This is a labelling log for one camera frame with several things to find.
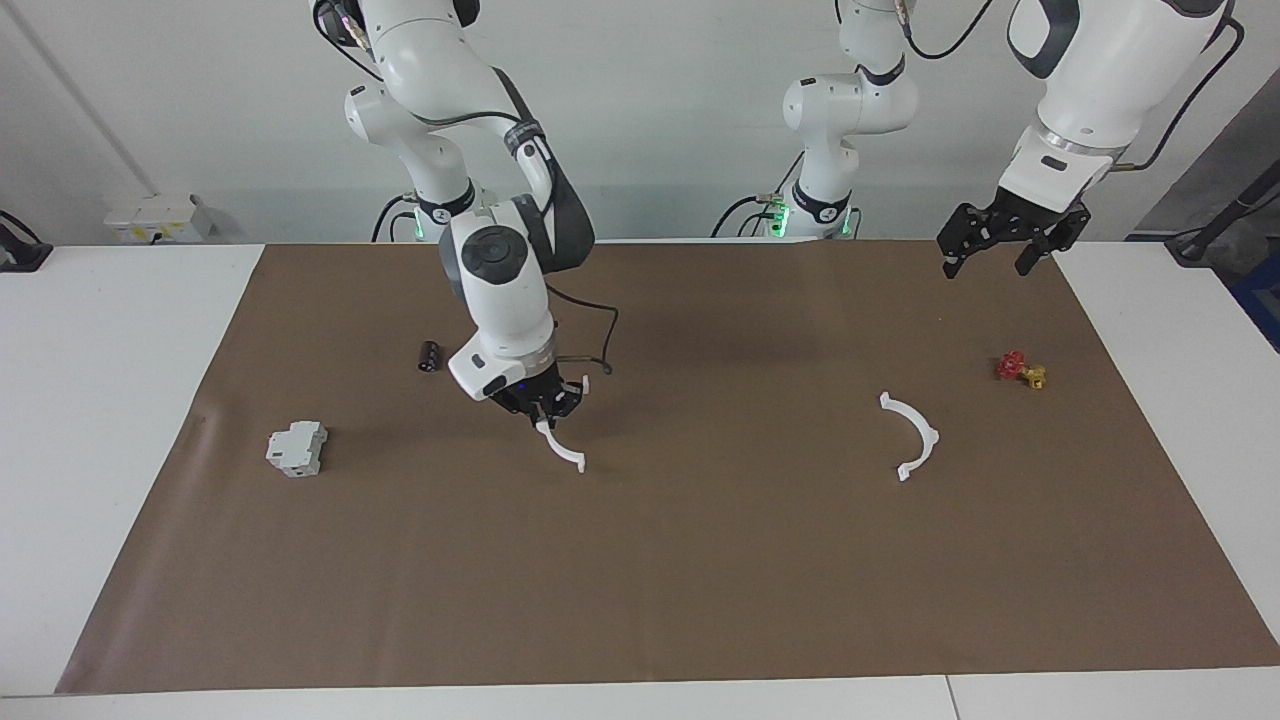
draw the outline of white arc-shaped object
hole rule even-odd
[[[942,436],[929,425],[929,421],[924,419],[924,415],[919,410],[905,402],[893,400],[887,392],[881,395],[881,407],[891,413],[897,413],[910,420],[915,425],[915,429],[920,430],[920,439],[924,441],[924,454],[920,455],[920,459],[914,462],[904,462],[897,468],[897,479],[905,483],[911,479],[911,473],[919,470],[922,465],[929,461],[929,456],[933,455],[933,447],[938,445]]]
[[[561,445],[559,441],[556,439],[556,436],[552,433],[552,427],[550,427],[550,424],[547,423],[547,420],[539,420],[536,428],[538,428],[538,432],[543,433],[543,437],[547,438],[547,445],[552,446],[552,451],[556,455],[559,455],[566,461],[573,462],[575,465],[577,465],[579,474],[586,474],[586,455],[585,454],[573,452],[572,450],[570,450],[570,448],[564,447],[563,445]]]

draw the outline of white wall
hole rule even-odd
[[[303,5],[0,0],[0,20],[19,20],[0,22],[0,40],[26,46],[0,54],[0,205],[51,241],[106,242],[104,197],[150,184],[200,195],[227,241],[362,240],[407,181],[347,129],[342,96],[362,76],[315,36]],[[918,37],[937,47],[978,3],[920,5]],[[989,200],[1042,94],[1004,41],[1012,0],[996,6],[948,61],[911,63],[916,124],[861,142],[864,236],[932,237],[957,202]],[[1251,31],[1240,59],[1156,169],[1093,192],[1094,236],[1135,227],[1280,65],[1280,4],[1245,0],[1238,17]],[[485,0],[470,35],[520,85],[602,237],[653,237],[705,234],[730,201],[773,188],[799,151],[782,94],[849,69],[836,32],[824,0]],[[495,138],[451,135],[479,181],[520,190]]]

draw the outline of green light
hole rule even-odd
[[[791,220],[791,208],[778,204],[778,211],[773,215],[773,219],[777,220],[771,228],[773,237],[786,237],[787,222]]]

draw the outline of white plastic block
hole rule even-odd
[[[314,478],[320,474],[320,450],[329,439],[329,430],[315,421],[298,421],[288,430],[274,433],[266,447],[266,460],[289,478]]]

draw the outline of black mount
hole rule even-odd
[[[35,273],[54,251],[52,245],[28,243],[18,240],[9,228],[0,225],[0,273]],[[4,260],[4,252],[13,255],[13,263]]]
[[[964,204],[952,213],[938,236],[938,247],[947,259],[942,270],[955,279],[970,256],[1001,242],[1028,242],[1014,264],[1018,274],[1027,277],[1041,258],[1070,250],[1092,218],[1079,200],[1066,213],[1053,213],[1001,188],[988,208]]]
[[[552,364],[543,374],[508,386],[490,397],[512,415],[525,415],[536,425],[547,420],[550,429],[568,418],[582,402],[582,383],[567,383],[559,374],[559,365]]]

